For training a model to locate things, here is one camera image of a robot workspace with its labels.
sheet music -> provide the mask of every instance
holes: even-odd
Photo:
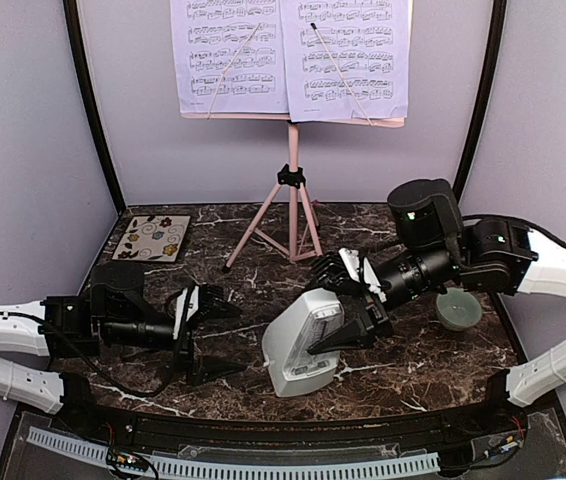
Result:
[[[172,0],[171,6],[181,113],[208,113],[213,102],[212,113],[289,111],[277,0]]]
[[[293,121],[407,116],[408,0],[281,0]],[[358,107],[311,27],[363,107]]]

coaster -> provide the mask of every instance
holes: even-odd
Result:
[[[114,251],[114,260],[176,261],[190,217],[143,215],[133,217]]]

marble table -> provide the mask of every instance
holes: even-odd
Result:
[[[111,260],[134,215],[190,215],[183,248],[174,264],[142,263],[146,299],[162,308],[165,299],[186,285],[225,287],[230,300],[243,309],[240,318],[209,321],[197,330],[197,348],[248,365],[239,374],[191,387],[182,376],[161,395],[141,399],[106,384],[80,360],[54,362],[52,368],[78,372],[91,382],[98,402],[138,412],[213,420],[336,421],[372,419],[467,405],[480,401],[487,378],[516,364],[516,357],[498,315],[487,296],[479,295],[484,316],[469,331],[456,333],[436,319],[434,294],[401,307],[391,316],[395,335],[366,351],[343,353],[332,384],[314,394],[277,398],[263,367],[260,342],[267,325],[299,295],[309,279],[309,262],[290,264],[256,237],[228,274],[221,267],[238,243],[256,205],[189,205],[132,207],[123,214],[101,253],[98,264]],[[383,204],[319,204],[320,237],[324,250],[369,246],[395,236]],[[287,244],[286,205],[270,209],[262,228]],[[370,260],[396,254],[392,249]],[[355,315],[345,303],[348,315]],[[106,348],[98,361],[111,375],[136,389],[159,383],[169,352],[130,347]]]

pink music stand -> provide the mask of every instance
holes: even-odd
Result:
[[[248,242],[250,237],[253,234],[257,234],[263,240],[268,242],[274,248],[279,250],[283,255],[287,257],[287,259],[294,263],[298,262],[299,260],[304,260],[306,258],[311,258],[315,256],[323,255],[323,250],[321,249],[321,243],[319,241],[319,234],[317,231],[318,227],[318,219],[314,212],[314,208],[312,206],[312,201],[310,200],[310,196],[307,193],[307,188],[305,187],[305,177],[303,176],[303,169],[299,167],[299,126],[298,124],[290,122],[290,116],[287,114],[249,114],[249,113],[213,113],[211,115],[207,114],[200,114],[200,113],[185,113],[182,115],[184,118],[193,118],[193,119],[252,119],[252,120],[287,120],[288,122],[288,138],[289,138],[289,145],[290,145],[290,163],[285,165],[283,169],[277,175],[277,183],[274,185],[274,188],[261,205],[258,213],[250,223],[250,226],[247,227],[247,230],[243,234],[241,241],[232,252],[227,263],[223,266],[223,271],[228,272],[236,258],[245,247],[245,244]],[[351,125],[369,125],[367,120],[353,118],[349,120],[333,120],[330,123],[347,123]],[[373,124],[375,127],[385,127],[385,128],[400,128],[405,125],[404,118],[396,118],[396,119],[387,119],[387,120],[373,120]],[[290,188],[290,206],[289,206],[289,248],[285,248],[279,242],[274,240],[272,237],[267,235],[263,232],[260,228],[258,228],[259,223],[265,216],[267,209],[270,207],[274,198],[279,193],[283,186],[288,186]],[[299,196],[301,199],[301,204],[303,205],[303,211],[305,213],[305,218],[307,220],[307,226],[305,227],[305,231],[303,236],[301,237],[301,242],[299,243],[298,239],[298,224],[299,224],[299,215],[298,215],[298,201]],[[307,237],[307,233],[310,233],[310,237],[312,238],[312,244],[314,250],[302,253],[303,247],[305,246],[305,239]]]

gray container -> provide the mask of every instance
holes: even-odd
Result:
[[[481,321],[483,309],[471,293],[450,288],[445,295],[437,295],[436,316],[448,330],[462,332]]]

